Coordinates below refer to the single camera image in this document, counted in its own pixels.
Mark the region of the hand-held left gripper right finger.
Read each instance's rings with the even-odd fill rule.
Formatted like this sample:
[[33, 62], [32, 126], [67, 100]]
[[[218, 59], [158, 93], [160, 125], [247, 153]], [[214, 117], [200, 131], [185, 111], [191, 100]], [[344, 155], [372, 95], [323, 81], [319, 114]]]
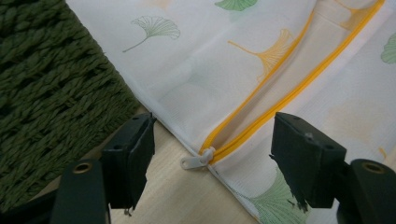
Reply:
[[302, 208], [331, 208], [333, 177], [343, 167], [347, 150], [297, 116], [277, 112], [270, 158]]

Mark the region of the white leaf-print mesh laundry bag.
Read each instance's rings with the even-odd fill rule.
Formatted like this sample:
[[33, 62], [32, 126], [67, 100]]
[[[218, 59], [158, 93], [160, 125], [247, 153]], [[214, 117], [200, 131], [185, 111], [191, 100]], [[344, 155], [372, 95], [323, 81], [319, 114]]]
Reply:
[[259, 224], [302, 211], [270, 148], [276, 112], [349, 160], [396, 152], [396, 0], [66, 0], [135, 97]]

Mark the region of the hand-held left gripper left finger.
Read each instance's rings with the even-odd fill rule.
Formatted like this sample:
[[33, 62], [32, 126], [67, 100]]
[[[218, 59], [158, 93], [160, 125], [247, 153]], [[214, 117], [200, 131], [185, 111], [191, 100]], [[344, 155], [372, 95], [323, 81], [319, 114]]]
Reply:
[[134, 116], [102, 150], [106, 197], [112, 209], [136, 208], [147, 183], [146, 173], [155, 154], [151, 113]]

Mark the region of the green woven basket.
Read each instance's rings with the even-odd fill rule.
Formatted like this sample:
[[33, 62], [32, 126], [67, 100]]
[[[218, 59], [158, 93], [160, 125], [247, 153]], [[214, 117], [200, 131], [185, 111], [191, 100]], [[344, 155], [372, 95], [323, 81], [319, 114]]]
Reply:
[[65, 0], [0, 0], [0, 211], [30, 201], [139, 103]]

